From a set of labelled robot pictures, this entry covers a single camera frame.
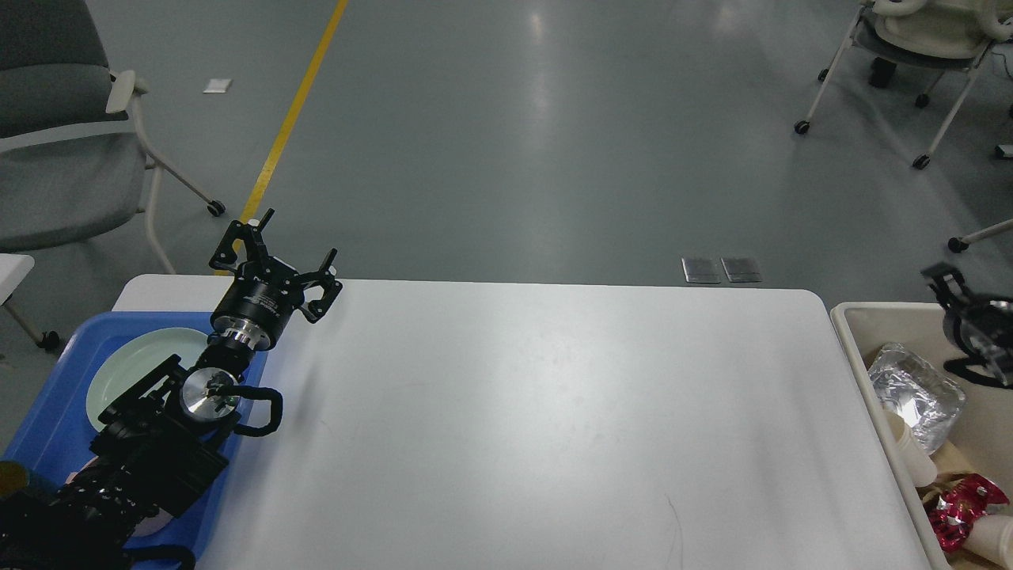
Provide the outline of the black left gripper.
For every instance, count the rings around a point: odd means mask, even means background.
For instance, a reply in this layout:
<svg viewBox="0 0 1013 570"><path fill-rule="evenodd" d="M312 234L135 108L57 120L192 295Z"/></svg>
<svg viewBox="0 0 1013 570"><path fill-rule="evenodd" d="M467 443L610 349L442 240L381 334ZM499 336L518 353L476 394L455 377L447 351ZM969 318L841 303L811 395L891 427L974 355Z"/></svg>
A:
<svg viewBox="0 0 1013 570"><path fill-rule="evenodd" d="M297 310L315 324L336 302L343 283L336 274L337 250L329 250L319 268L297 274L288 269L268 269L269 252L263 238L275 210L263 217L233 220L209 259L209 267L235 279L213 311L213 333L234 336L253 351L274 349Z"/></svg>

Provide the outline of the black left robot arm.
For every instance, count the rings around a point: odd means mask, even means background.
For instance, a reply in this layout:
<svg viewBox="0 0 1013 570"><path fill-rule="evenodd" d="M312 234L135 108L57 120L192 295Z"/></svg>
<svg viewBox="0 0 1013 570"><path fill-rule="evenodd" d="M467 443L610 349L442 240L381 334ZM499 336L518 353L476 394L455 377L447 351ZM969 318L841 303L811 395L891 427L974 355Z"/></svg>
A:
<svg viewBox="0 0 1013 570"><path fill-rule="evenodd" d="M209 265L233 280L194 364L169 355L106 405L104 428L89 445L94 458L57 491L25 488L2 499L4 569L131 569L151 560L194 567L184 545L127 542L160 512L181 517L213 487L231 436L278 430L283 395L249 385L246 371L274 349L294 313L319 321L343 290L336 249L306 273L268 252L263 231L272 215L232 221L214 250Z"/></svg>

